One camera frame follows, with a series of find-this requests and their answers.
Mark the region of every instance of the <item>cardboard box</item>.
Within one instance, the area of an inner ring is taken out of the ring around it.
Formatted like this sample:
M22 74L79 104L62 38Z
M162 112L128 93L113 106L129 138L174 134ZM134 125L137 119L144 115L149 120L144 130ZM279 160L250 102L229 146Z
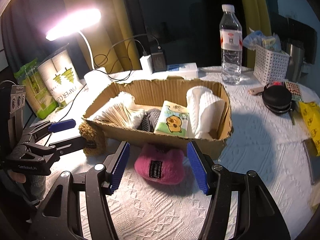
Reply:
M182 106L187 106L187 91L195 86L205 86L211 89L216 96L226 102L218 130L209 133L215 139L191 139L172 135L159 135L152 132L118 127L111 122L90 121L87 119L108 102L110 98L116 97L121 91L133 95L137 105L161 107L164 100L168 100ZM135 80L129 84L112 83L95 99L85 112L83 119L89 124L93 123L102 128L107 137L119 141L127 141L139 147L142 147L144 143L166 144L171 147L180 148L186 152L187 143L195 140L201 151L204 154L210 155L213 160L217 160L220 156L232 130L230 100L222 84L212 81L202 81L200 79L184 80L181 77L170 77L166 80L151 81Z

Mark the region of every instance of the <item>yellow wrapper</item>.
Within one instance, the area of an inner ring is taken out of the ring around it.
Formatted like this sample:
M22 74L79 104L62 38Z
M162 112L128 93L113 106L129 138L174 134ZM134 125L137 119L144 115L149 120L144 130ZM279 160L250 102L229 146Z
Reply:
M305 122L312 140L316 145L320 156L320 107L315 102L303 103L299 102L303 121Z

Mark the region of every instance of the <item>white bottle cap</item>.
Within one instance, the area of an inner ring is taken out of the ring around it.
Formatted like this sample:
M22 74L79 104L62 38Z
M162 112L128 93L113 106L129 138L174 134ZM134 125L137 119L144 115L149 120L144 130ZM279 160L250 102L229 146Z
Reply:
M232 4L222 4L222 10L227 12L235 12L235 7Z

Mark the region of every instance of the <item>brown plush toy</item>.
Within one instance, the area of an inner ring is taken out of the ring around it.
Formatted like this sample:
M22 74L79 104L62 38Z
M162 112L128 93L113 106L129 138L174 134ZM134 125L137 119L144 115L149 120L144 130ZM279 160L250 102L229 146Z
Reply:
M106 152L105 135L98 126L84 121L79 125L80 135L87 140L87 146L83 149L86 156L100 155Z

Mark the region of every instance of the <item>blue gripper pad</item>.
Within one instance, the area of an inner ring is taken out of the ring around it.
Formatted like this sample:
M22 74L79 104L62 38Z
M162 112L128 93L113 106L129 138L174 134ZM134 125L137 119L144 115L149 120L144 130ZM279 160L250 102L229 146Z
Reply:
M55 122L51 124L48 128L48 132L61 132L74 128L76 126L76 121L73 119L68 119L65 121Z
M209 193L207 172L206 172L202 162L200 161L197 150L194 148L192 142L189 142L187 145L187 156L188 156L193 174L194 174L196 181L198 183L199 189L202 190L203 193L207 195Z
M117 163L112 171L112 177L110 182L110 191L113 193L119 188L124 169L127 165L128 159L130 155L130 144L126 143L125 147L123 148Z

